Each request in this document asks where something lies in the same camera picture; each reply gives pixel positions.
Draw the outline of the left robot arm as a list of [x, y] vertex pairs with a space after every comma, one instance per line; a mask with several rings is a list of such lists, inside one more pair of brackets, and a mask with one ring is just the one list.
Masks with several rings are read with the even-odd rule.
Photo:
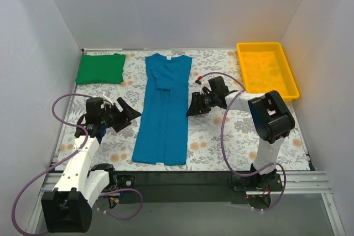
[[87, 99], [86, 112], [75, 125], [74, 146], [65, 169], [54, 188], [41, 198], [48, 232], [85, 233], [100, 197], [117, 205], [122, 192], [133, 191], [127, 180], [119, 179], [112, 164], [91, 163], [107, 129], [119, 132], [140, 116], [122, 98], [116, 102], [108, 97]]

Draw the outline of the yellow plastic tray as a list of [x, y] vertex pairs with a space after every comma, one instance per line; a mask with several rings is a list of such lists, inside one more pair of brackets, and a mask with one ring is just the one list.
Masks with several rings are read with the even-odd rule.
[[236, 50], [247, 92], [265, 93], [275, 90], [286, 102], [300, 97], [281, 43], [238, 43]]

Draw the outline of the blue t shirt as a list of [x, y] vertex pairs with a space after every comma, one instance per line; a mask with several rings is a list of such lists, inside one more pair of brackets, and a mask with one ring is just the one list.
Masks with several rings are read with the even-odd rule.
[[189, 76], [192, 58], [145, 58], [147, 84], [132, 161], [184, 165], [188, 149]]

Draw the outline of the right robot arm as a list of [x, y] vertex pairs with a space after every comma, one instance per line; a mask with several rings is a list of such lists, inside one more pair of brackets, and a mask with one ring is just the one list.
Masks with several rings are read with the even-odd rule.
[[[245, 91], [230, 91], [223, 77], [209, 79], [209, 87], [193, 92], [187, 117], [207, 114], [212, 107], [225, 110], [221, 126], [221, 150], [229, 170], [239, 178], [240, 186], [263, 190], [275, 179], [278, 154], [284, 139], [295, 127], [295, 120], [278, 91], [252, 94]], [[250, 172], [240, 174], [228, 162], [225, 152], [224, 128], [227, 113], [238, 110], [250, 113], [256, 133], [259, 136], [257, 155]]]

